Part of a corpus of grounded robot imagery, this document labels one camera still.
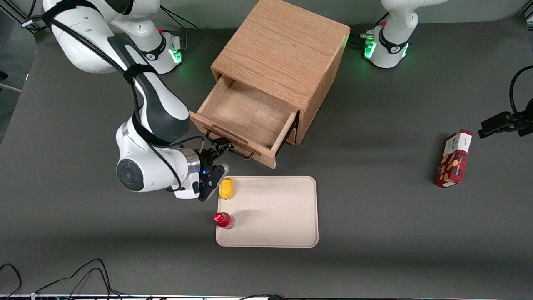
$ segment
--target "gray table surface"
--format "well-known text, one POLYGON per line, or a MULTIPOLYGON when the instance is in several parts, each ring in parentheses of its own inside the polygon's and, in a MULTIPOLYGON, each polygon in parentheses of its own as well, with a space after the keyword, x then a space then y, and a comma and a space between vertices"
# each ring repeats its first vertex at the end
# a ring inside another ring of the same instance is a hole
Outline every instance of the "gray table surface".
MULTIPOLYGON (((232 33, 191 32, 184 64, 162 76, 191 110, 232 33)), ((218 246, 216 199, 122 188, 114 135, 133 111, 128 85, 76 69, 41 36, 0 145, 0 262, 19 268, 24 293, 100 257, 112 285, 136 294, 531 298, 533 136, 475 136, 464 182, 432 184, 446 136, 510 110, 509 82, 533 62, 525 22, 420 25, 413 40, 390 70, 348 46, 302 145, 284 146, 276 170, 224 156, 230 175, 317 181, 318 245, 269 249, 218 246)), ((522 109, 532 75, 517 82, 522 109)), ((0 293, 15 286, 3 273, 0 293)), ((103 291, 94 279, 81 292, 103 291)))

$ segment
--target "wooden cabinet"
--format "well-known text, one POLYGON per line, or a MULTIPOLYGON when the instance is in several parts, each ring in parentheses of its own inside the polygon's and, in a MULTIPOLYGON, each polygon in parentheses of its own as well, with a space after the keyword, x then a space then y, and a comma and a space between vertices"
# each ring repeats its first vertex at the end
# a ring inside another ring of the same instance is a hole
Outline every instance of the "wooden cabinet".
POLYGON ((271 168, 299 145, 340 64, 350 28, 281 0, 259 0, 211 65, 216 86, 193 123, 271 168))

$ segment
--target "cardboard box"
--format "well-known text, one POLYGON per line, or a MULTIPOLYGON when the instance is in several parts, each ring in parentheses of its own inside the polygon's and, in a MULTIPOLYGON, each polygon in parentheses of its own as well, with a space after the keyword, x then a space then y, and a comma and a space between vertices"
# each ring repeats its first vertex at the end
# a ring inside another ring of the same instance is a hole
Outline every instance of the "cardboard box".
POLYGON ((446 139, 435 185, 447 188, 463 181, 472 133, 461 129, 446 139))

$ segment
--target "small bottle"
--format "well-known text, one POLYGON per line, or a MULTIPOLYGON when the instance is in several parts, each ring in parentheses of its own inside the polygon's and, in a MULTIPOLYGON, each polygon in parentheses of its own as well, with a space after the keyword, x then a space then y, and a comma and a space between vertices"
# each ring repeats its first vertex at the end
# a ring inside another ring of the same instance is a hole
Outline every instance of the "small bottle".
POLYGON ((230 229, 235 225, 235 219, 227 212, 217 212, 213 219, 222 228, 230 229))

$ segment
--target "tray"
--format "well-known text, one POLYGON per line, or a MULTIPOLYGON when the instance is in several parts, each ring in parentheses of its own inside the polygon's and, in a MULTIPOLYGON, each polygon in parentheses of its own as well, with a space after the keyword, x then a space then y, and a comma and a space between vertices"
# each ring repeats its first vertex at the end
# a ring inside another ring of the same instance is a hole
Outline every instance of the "tray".
POLYGON ((218 212, 235 219, 216 227, 224 247, 312 248, 318 243, 317 184, 309 176, 228 176, 233 195, 218 212))

